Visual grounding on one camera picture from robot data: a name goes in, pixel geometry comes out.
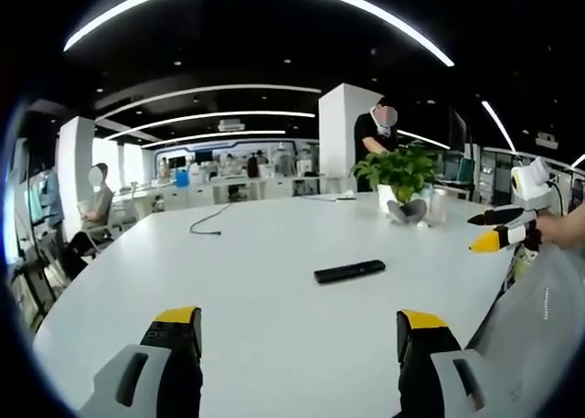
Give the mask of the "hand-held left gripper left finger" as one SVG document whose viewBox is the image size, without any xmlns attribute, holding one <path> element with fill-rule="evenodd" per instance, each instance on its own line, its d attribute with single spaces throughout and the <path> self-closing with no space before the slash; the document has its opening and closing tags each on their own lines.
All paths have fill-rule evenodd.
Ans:
<svg viewBox="0 0 585 418">
<path fill-rule="evenodd" d="M 203 386 L 201 309 L 159 314 L 138 344 L 94 376 L 79 417 L 198 417 Z"/>
</svg>

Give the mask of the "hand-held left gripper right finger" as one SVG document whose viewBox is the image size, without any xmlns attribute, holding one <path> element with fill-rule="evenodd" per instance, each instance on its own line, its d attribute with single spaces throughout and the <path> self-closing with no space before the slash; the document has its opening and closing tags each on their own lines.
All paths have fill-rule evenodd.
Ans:
<svg viewBox="0 0 585 418">
<path fill-rule="evenodd" d="M 501 417 L 502 392 L 488 363 L 461 348 L 446 322 L 397 313 L 399 417 Z"/>
</svg>

